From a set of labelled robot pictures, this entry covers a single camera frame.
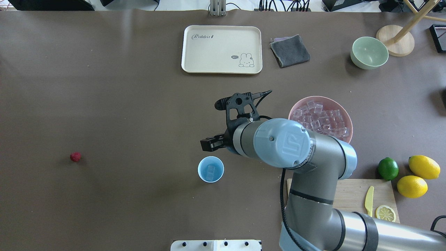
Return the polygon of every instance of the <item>yellow lemon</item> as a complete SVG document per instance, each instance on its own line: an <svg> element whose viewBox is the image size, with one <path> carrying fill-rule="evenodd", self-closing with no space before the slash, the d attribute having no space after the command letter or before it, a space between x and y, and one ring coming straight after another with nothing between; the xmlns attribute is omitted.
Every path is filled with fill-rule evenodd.
<svg viewBox="0 0 446 251"><path fill-rule="evenodd" d="M396 184L401 195L408 198L418 198L427 192L427 183L424 179L409 175L402 177Z"/></svg>
<svg viewBox="0 0 446 251"><path fill-rule="evenodd" d="M388 222L396 221L396 214L393 211L393 208L387 205L381 205L376 209L376 217L381 220L385 220Z"/></svg>
<svg viewBox="0 0 446 251"><path fill-rule="evenodd" d="M440 175L440 166L435 160L423 156L414 155L409 158L410 170L423 179L436 179Z"/></svg>

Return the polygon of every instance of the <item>blue cup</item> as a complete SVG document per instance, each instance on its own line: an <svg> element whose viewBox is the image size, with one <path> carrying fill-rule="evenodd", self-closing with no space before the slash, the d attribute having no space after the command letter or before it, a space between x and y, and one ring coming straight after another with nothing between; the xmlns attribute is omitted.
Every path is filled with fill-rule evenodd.
<svg viewBox="0 0 446 251"><path fill-rule="evenodd" d="M214 183L223 176L223 173L223 162L217 157L206 157L198 164L198 176L205 182Z"/></svg>

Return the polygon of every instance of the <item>bowl of ice cubes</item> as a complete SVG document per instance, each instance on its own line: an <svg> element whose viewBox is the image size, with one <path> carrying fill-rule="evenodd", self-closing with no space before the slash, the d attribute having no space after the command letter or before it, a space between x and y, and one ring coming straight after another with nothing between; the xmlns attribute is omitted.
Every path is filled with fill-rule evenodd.
<svg viewBox="0 0 446 251"><path fill-rule="evenodd" d="M288 119L301 123L306 129L329 135L350 143L353 124L347 111L338 102L323 96L309 96L299 100Z"/></svg>

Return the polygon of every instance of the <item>pink bowl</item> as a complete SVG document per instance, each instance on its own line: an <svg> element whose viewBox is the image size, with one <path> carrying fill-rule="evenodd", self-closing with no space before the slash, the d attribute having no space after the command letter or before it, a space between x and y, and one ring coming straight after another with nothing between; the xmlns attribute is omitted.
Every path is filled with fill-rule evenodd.
<svg viewBox="0 0 446 251"><path fill-rule="evenodd" d="M291 108L288 114L288 119L291 119L291 116L296 109L306 105L307 101L310 100L313 100L314 102L322 102L324 111L339 109L342 117L344 118L345 126L348 129L350 129L350 135L345 137L345 142L350 143L351 137L353 136L353 124L351 123L351 118L348 115L347 111L344 109L344 107L342 107L338 102L334 101L333 99L329 99L327 97L322 97L322 96L309 96L303 98L299 100L297 103L295 103L294 106Z"/></svg>

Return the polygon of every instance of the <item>gray cloth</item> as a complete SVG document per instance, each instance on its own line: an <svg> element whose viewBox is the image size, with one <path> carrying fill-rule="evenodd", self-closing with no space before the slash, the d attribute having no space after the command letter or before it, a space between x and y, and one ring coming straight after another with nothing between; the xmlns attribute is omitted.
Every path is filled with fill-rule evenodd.
<svg viewBox="0 0 446 251"><path fill-rule="evenodd" d="M280 67L303 63L310 59L310 54L299 35L287 38L275 38L270 46L274 55L279 60Z"/></svg>

